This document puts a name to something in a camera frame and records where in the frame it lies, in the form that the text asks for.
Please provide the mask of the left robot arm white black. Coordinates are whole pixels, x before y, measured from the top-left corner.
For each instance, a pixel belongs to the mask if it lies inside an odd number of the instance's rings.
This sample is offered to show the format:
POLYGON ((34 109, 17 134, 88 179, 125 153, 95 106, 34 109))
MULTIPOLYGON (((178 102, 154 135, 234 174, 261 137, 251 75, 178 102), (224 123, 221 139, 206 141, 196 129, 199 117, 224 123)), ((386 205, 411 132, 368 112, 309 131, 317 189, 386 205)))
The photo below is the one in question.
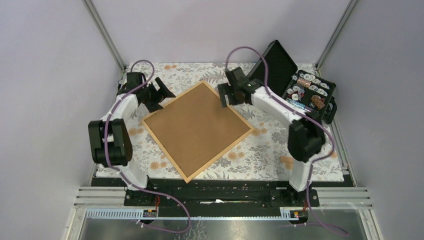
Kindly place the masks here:
POLYGON ((91 157, 94 163, 117 171, 127 188, 137 191, 136 199, 148 206, 154 202, 155 192, 148 187, 149 176, 133 160, 133 145, 126 125, 140 105, 154 113, 163 109, 163 100, 175 94, 159 77, 155 83, 149 83, 144 73, 129 72, 126 79, 109 111, 100 120, 88 124, 91 157))

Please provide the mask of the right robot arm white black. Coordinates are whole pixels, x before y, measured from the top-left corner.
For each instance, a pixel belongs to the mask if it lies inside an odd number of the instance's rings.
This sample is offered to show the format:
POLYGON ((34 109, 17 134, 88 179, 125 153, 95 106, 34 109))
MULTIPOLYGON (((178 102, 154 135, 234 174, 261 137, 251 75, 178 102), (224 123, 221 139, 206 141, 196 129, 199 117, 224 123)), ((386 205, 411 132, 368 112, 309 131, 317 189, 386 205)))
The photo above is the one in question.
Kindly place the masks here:
POLYGON ((290 106, 289 102, 275 94, 258 80, 250 80, 240 67, 224 71, 228 80, 217 86, 220 103, 227 105, 249 104, 266 112, 288 130, 287 149, 294 158, 289 178, 292 189, 287 191, 287 201, 293 206, 306 199, 305 190, 310 184, 311 158, 317 155, 326 142, 322 125, 313 119, 312 112, 290 106))

